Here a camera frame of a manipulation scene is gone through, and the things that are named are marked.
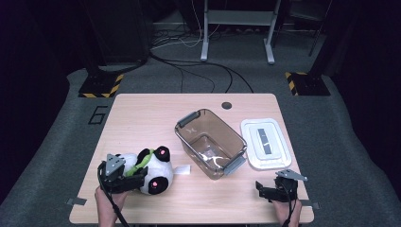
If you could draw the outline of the white storage box lid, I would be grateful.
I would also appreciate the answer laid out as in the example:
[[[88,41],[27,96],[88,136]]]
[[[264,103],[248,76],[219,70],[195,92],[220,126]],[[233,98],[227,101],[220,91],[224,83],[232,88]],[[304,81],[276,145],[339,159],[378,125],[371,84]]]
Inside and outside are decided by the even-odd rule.
[[[278,122],[272,118],[245,119],[240,125],[249,164],[256,170],[286,168],[292,159]]]

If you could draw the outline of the black striped stand base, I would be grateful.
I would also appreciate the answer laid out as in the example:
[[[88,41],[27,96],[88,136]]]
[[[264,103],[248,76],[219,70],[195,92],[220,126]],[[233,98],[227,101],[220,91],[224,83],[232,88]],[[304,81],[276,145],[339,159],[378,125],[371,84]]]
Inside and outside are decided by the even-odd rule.
[[[88,77],[78,90],[79,97],[97,98],[113,97],[119,89],[124,75],[105,75]]]
[[[313,78],[304,72],[286,72],[289,90],[294,96],[329,96],[321,77]]]

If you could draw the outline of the panda plush toy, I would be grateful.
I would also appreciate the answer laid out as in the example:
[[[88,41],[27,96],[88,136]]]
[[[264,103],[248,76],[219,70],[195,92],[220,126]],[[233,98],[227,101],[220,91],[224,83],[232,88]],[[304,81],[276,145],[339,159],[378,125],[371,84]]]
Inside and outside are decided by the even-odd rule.
[[[171,164],[169,148],[160,146],[156,149],[144,148],[138,154],[120,154],[126,160],[124,176],[133,179],[132,175],[141,168],[148,167],[144,185],[138,188],[143,194],[158,195],[165,192],[173,183],[175,175],[189,175],[190,165],[176,166]]]

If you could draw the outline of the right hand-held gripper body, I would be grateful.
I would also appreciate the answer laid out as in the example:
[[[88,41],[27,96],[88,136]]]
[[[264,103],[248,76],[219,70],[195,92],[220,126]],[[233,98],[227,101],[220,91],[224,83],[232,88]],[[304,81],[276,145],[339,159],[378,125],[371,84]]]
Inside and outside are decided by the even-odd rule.
[[[298,182],[307,181],[306,176],[301,175],[291,169],[284,169],[276,172],[275,195],[273,201],[289,202],[298,198]]]

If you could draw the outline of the white metal stand frame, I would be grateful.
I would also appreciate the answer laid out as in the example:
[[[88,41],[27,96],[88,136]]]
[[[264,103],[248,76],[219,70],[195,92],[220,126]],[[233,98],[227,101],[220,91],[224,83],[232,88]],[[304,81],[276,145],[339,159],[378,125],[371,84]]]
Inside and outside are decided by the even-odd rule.
[[[279,15],[279,8],[282,0],[273,0],[274,9],[270,11],[245,11],[245,10],[217,10],[209,9],[209,0],[203,0],[203,41],[200,53],[200,60],[207,61],[209,49],[209,26],[267,26],[268,36],[263,40],[268,64],[275,64],[272,52],[272,36],[275,30],[276,21]]]

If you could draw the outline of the clear brown storage box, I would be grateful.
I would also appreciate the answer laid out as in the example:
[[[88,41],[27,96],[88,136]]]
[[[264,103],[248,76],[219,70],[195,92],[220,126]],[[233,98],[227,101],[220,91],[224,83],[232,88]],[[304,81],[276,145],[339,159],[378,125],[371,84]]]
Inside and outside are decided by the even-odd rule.
[[[208,109],[180,119],[175,134],[188,156],[211,180],[233,174],[246,161],[246,141]]]

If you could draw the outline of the large black box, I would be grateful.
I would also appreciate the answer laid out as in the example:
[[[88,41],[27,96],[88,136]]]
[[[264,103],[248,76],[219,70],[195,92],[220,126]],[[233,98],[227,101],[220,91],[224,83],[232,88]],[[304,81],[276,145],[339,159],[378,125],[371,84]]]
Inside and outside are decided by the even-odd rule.
[[[152,24],[141,0],[83,0],[106,64],[148,59]]]

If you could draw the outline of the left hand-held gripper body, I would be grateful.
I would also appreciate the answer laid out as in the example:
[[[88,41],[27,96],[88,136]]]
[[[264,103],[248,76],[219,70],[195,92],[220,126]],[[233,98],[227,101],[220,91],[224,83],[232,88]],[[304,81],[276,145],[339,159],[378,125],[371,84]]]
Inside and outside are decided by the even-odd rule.
[[[133,181],[124,176],[126,160],[119,155],[108,154],[97,168],[100,188],[111,194],[133,190]]]

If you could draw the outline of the person's left hand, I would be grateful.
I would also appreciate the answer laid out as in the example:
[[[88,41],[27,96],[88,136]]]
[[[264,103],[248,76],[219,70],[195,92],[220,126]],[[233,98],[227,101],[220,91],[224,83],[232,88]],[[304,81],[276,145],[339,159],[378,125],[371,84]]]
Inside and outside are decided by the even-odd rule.
[[[118,206],[119,210],[122,210],[125,199],[128,195],[128,192],[112,194],[113,202]],[[117,214],[115,213],[113,206],[106,194],[100,189],[100,187],[98,187],[95,191],[95,199],[98,227],[114,227],[117,221]]]

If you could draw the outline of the person's right hand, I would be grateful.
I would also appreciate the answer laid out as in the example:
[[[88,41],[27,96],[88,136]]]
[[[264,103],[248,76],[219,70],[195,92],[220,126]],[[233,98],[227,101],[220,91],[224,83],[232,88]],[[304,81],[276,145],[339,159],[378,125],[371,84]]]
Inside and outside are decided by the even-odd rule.
[[[299,200],[288,202],[272,201],[281,227],[299,227],[302,204]]]

